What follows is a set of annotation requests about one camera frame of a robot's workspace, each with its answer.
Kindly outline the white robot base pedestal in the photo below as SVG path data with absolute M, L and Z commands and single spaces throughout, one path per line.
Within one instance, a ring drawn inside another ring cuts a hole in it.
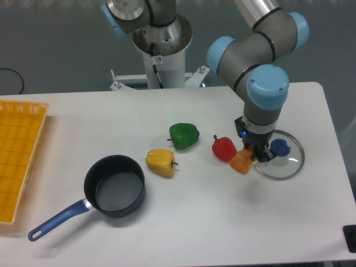
M 195 72 L 186 72 L 185 52 L 192 40 L 192 28 L 188 20 L 176 15 L 172 24 L 155 27 L 147 24 L 132 33 L 136 49 L 141 52 L 145 68 L 144 75 L 112 74 L 110 89 L 132 89 L 134 85 L 156 88 L 197 88 L 210 69 L 199 66 Z

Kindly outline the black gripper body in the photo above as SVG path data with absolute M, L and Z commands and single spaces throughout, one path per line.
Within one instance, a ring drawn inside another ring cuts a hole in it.
M 264 152 L 269 147 L 269 141 L 275 129 L 275 122 L 268 125 L 252 123 L 247 117 L 239 117 L 235 121 L 238 136 L 246 149 L 254 152 Z

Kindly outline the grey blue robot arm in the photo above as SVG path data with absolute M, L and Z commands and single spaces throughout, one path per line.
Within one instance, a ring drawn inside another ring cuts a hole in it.
M 254 160 L 268 162 L 276 157 L 269 141 L 289 88 L 288 75 L 274 61 L 302 46 L 309 26 L 277 1 L 238 1 L 237 7 L 252 34 L 240 42 L 218 38 L 206 61 L 244 102 L 244 113 L 235 120 L 244 147 L 252 150 Z M 149 88 L 184 86 L 192 28 L 177 13 L 175 1 L 107 1 L 101 10 L 115 35 L 132 36 L 144 58 Z

